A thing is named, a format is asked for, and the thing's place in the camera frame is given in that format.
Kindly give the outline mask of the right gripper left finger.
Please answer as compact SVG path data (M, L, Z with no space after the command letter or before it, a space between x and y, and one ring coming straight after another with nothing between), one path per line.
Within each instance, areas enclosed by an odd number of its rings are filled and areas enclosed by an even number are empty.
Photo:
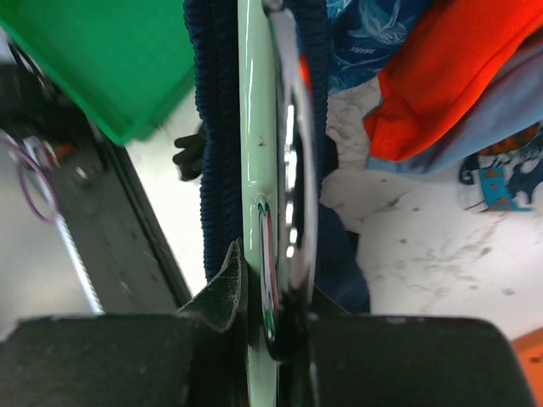
M173 315L20 322L1 343L2 405L247 405L247 276L237 240Z

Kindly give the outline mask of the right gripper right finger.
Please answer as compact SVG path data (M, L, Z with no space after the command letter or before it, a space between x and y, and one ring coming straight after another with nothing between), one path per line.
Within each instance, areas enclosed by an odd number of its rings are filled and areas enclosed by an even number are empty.
M488 321L349 314L315 291L294 406L534 406L518 357Z

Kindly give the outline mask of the mint green hanger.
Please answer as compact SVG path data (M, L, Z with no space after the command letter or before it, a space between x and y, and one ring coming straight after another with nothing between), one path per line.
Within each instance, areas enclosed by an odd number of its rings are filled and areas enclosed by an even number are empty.
M285 2L238 3L238 62L249 403L279 406L306 337L318 227L311 74Z

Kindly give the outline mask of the navy blue shorts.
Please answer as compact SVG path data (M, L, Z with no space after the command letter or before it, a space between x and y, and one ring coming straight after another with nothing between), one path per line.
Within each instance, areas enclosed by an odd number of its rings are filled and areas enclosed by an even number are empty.
M326 134L328 44L323 1L288 1L302 36L311 71L317 133L317 178L338 167L337 148ZM194 49L195 103L203 134L180 137L173 157L183 177L202 177L200 217L204 234L204 273L219 272L230 243L243 234L238 79L238 4L186 1L185 24ZM337 213L319 207L316 287L350 313L369 312L370 293L355 261L354 235Z

